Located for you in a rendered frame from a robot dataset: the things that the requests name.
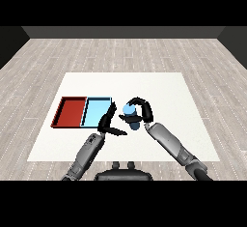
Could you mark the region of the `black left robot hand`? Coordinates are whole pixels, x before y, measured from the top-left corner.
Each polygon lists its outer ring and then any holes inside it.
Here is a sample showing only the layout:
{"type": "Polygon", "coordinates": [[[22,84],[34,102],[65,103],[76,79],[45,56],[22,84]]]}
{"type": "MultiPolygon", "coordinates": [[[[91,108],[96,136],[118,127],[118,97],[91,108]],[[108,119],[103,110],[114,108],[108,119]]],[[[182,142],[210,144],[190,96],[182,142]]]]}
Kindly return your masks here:
{"type": "Polygon", "coordinates": [[[125,131],[110,127],[111,120],[114,117],[116,110],[117,110],[116,103],[112,102],[107,112],[99,120],[97,130],[100,133],[110,133],[110,134],[117,135],[117,136],[126,135],[125,131]]]}

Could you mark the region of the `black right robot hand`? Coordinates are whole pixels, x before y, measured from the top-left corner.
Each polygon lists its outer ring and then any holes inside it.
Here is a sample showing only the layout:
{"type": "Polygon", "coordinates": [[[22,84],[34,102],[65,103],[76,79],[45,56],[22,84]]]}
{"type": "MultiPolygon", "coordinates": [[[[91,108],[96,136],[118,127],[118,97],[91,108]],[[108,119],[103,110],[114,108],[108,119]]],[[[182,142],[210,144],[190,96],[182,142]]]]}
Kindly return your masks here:
{"type": "Polygon", "coordinates": [[[142,115],[120,115],[120,118],[125,121],[126,123],[137,123],[143,121],[144,123],[151,123],[153,121],[153,115],[150,104],[144,100],[140,99],[139,97],[131,99],[128,103],[129,106],[131,105],[140,105],[142,108],[142,115]]]}

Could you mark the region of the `small blue can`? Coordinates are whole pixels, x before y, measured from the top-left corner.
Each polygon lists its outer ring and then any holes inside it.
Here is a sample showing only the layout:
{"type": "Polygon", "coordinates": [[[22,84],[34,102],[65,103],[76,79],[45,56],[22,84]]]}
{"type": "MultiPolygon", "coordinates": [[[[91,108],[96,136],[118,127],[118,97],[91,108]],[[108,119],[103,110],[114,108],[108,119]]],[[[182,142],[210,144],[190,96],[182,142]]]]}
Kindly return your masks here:
{"type": "MultiPolygon", "coordinates": [[[[123,114],[125,115],[125,117],[136,116],[137,115],[137,111],[136,111],[135,106],[126,104],[123,107],[123,114]]],[[[140,127],[140,123],[139,122],[130,123],[129,126],[130,126],[130,128],[132,130],[137,130],[140,127]]]]}

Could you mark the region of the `light blue shallow open box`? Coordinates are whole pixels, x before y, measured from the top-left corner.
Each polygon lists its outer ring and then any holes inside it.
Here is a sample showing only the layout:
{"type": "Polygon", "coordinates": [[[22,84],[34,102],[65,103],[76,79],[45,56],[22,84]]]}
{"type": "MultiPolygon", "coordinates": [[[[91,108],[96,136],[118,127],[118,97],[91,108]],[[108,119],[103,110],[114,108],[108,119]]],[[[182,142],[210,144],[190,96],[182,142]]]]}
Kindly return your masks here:
{"type": "Polygon", "coordinates": [[[80,126],[82,128],[97,128],[101,117],[108,111],[111,103],[110,97],[88,97],[80,126]]]}

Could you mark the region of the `red shallow open box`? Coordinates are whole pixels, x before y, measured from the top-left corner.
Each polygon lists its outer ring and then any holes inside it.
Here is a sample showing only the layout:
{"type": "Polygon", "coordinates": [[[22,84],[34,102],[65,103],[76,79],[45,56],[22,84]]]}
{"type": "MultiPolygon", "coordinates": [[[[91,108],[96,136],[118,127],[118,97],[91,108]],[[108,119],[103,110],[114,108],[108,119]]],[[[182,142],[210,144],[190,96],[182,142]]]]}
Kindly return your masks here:
{"type": "Polygon", "coordinates": [[[86,99],[86,97],[62,97],[51,127],[80,128],[86,99]]]}

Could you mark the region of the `dark grey robot body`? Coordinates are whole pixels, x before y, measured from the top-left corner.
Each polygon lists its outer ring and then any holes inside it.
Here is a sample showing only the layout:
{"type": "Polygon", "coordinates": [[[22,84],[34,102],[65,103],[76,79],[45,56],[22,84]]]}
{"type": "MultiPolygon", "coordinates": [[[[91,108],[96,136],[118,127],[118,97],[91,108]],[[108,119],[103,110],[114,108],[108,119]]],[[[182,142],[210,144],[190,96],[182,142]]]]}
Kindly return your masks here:
{"type": "Polygon", "coordinates": [[[110,170],[96,174],[95,181],[152,181],[152,176],[137,170],[133,161],[127,163],[126,169],[121,169],[120,163],[114,161],[110,170]]]}

